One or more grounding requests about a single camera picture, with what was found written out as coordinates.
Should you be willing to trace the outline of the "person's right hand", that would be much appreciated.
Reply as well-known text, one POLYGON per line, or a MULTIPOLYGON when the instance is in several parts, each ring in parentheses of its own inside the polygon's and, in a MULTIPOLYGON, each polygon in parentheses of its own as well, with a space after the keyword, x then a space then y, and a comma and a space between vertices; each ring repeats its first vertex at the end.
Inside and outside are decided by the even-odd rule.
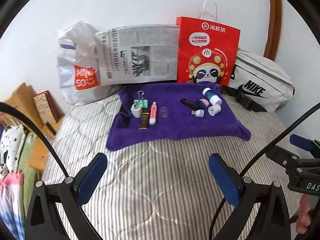
POLYGON ((296 233, 304 234, 306 233, 308 226, 312 222, 312 218, 309 215, 311 210, 310 196, 303 194, 300 199, 300 206, 298 210, 298 219, 296 221, 296 233))

